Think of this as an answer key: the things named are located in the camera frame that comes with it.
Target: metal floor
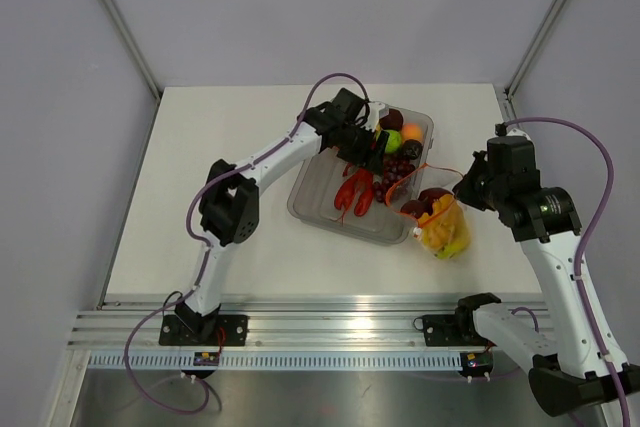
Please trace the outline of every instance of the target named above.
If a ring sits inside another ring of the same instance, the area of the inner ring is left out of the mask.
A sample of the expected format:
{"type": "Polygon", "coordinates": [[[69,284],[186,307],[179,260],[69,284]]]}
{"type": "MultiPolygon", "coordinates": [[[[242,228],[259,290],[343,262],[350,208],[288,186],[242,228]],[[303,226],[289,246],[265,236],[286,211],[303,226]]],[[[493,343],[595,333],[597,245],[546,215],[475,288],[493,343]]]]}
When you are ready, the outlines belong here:
{"type": "MultiPolygon", "coordinates": [[[[511,370],[504,359],[499,372],[511,370]]],[[[138,371],[143,385],[176,371],[138,371]]],[[[165,412],[140,399],[122,370],[88,370],[74,427],[389,427],[389,426],[573,426],[552,419],[537,406],[523,373],[509,379],[468,385],[454,373],[408,372],[237,372],[207,379],[222,401],[212,397],[196,416],[165,412]]],[[[153,391],[180,408],[195,408],[202,390],[176,379],[153,391]]],[[[597,411],[578,413],[587,426],[604,425],[597,411]]]]}

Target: black clamp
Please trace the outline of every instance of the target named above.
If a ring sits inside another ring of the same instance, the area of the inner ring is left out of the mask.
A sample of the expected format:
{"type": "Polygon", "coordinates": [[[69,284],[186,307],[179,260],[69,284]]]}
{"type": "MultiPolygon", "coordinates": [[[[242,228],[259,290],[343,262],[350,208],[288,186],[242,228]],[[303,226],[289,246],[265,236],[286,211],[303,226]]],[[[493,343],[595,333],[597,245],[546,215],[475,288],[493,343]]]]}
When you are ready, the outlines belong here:
{"type": "Polygon", "coordinates": [[[501,124],[496,124],[496,135],[498,137],[504,137],[505,135],[507,135],[507,126],[504,122],[501,124]]]}
{"type": "MultiPolygon", "coordinates": [[[[222,159],[218,160],[209,170],[207,183],[231,172],[235,167],[222,159]]],[[[202,196],[199,206],[202,214],[200,225],[205,231],[215,235],[223,247],[232,242],[240,244],[258,227],[259,197],[260,192],[254,179],[234,174],[221,180],[202,196]]]]}
{"type": "Polygon", "coordinates": [[[486,304],[499,304],[501,300],[491,293],[476,294],[458,301],[453,314],[427,314],[414,319],[422,320],[427,347],[487,347],[489,341],[480,336],[473,325],[473,311],[486,304]]]}
{"type": "Polygon", "coordinates": [[[337,157],[374,174],[382,175],[384,150],[389,134],[362,127],[369,116],[369,100],[340,89],[331,102],[307,109],[304,121],[322,137],[320,150],[337,147],[337,157]],[[365,114],[358,117],[362,109],[365,114]]]}
{"type": "Polygon", "coordinates": [[[175,315],[162,318],[158,343],[163,346],[244,347],[249,317],[240,314],[220,314],[218,310],[201,316],[185,303],[176,305],[175,315]],[[219,336],[223,332],[224,340],[219,336]]]}
{"type": "MultiPolygon", "coordinates": [[[[503,124],[496,132],[504,133],[503,124]]],[[[463,204],[494,210],[516,242],[548,242],[561,232],[580,233],[580,219],[571,196],[559,187],[543,188],[533,143],[523,136],[499,136],[487,150],[475,152],[469,172],[453,188],[463,204]]]]}
{"type": "MultiPolygon", "coordinates": [[[[640,367],[623,364],[618,376],[626,395],[640,391],[640,367]]],[[[562,372],[557,355],[533,357],[529,387],[538,405],[551,417],[618,397],[611,375],[598,377],[595,372],[586,372],[584,379],[572,377],[562,372]]]]}

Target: white table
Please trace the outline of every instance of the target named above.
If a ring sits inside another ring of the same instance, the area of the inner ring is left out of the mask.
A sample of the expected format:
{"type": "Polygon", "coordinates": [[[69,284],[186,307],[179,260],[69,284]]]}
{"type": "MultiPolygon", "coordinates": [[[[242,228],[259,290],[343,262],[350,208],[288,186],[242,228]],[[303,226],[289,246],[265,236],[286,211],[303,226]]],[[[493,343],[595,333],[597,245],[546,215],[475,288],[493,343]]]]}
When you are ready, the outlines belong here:
{"type": "MultiPolygon", "coordinates": [[[[354,85],[345,85],[359,93],[354,85]]],[[[318,89],[313,105],[340,85],[318,89]]],[[[176,87],[165,91],[132,200],[107,299],[186,291],[199,245],[185,232],[193,195],[219,158],[242,159],[286,132],[310,86],[176,87]]],[[[369,85],[372,100],[424,112],[435,124],[433,165],[466,172],[502,120],[489,84],[369,85]]],[[[474,240],[440,261],[412,239],[394,246],[354,240],[293,218],[292,169],[261,197],[256,233],[239,249],[225,293],[265,296],[461,294],[539,299],[533,270],[495,213],[467,211],[474,240]]],[[[194,224],[199,223],[199,216],[194,224]]]]}

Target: clear plastic tray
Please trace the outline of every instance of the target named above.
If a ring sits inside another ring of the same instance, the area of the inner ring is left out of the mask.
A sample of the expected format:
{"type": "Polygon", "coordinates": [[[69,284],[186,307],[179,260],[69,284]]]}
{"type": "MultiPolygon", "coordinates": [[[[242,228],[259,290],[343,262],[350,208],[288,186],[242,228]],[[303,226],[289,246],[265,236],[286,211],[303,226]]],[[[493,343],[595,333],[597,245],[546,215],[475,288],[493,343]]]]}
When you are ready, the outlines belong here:
{"type": "MultiPolygon", "coordinates": [[[[433,121],[425,114],[393,108],[402,113],[405,123],[418,124],[424,132],[422,156],[414,162],[416,166],[420,165],[426,161],[431,148],[433,121]]],[[[366,215],[356,217],[352,206],[342,222],[339,220],[342,212],[333,206],[333,202],[338,189],[346,180],[342,176],[345,165],[343,160],[336,157],[336,151],[333,149],[327,149],[304,162],[287,201],[291,215],[307,224],[376,244],[390,245],[402,242],[409,233],[407,223],[385,204],[375,200],[366,215]]],[[[406,193],[407,199],[411,197],[416,186],[420,186],[422,171],[414,177],[406,193]]]]}

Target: gray wall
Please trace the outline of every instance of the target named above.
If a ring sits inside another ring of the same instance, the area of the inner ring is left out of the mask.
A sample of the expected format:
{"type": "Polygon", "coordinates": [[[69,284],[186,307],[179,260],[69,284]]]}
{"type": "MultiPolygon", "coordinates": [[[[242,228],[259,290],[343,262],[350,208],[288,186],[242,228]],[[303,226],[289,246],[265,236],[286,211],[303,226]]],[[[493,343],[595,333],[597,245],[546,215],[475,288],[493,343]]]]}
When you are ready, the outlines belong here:
{"type": "Polygon", "coordinates": [[[96,0],[0,12],[0,423],[34,427],[75,312],[95,302],[154,107],[96,0]]]}
{"type": "MultiPolygon", "coordinates": [[[[639,82],[640,0],[572,0],[516,94],[520,116],[576,121],[611,152],[614,191],[587,258],[609,323],[635,363],[640,363],[639,82]]],[[[563,127],[540,126],[531,133],[547,184],[572,193],[586,224],[604,187],[600,154],[563,127]]],[[[638,396],[633,403],[640,407],[638,396]]]]}
{"type": "Polygon", "coordinates": [[[163,85],[506,83],[551,0],[118,0],[163,85]]]}

